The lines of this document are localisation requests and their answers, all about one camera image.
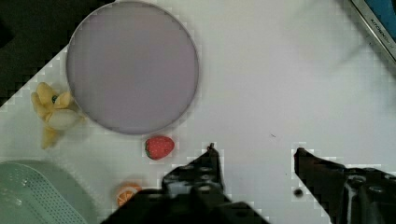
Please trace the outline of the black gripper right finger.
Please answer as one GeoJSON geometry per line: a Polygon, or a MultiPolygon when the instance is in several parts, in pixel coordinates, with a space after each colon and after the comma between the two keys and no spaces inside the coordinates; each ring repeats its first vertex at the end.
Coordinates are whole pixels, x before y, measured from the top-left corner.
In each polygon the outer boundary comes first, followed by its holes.
{"type": "Polygon", "coordinates": [[[299,147],[294,172],[332,224],[396,224],[396,179],[375,168],[347,168],[299,147]]]}

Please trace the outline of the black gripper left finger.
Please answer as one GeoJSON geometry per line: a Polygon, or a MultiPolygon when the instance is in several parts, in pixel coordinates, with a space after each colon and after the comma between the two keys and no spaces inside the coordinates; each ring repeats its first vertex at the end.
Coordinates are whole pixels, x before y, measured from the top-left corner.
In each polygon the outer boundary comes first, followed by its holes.
{"type": "Polygon", "coordinates": [[[224,193],[219,153],[213,145],[178,166],[159,189],[143,189],[102,224],[268,224],[247,203],[224,193]]]}

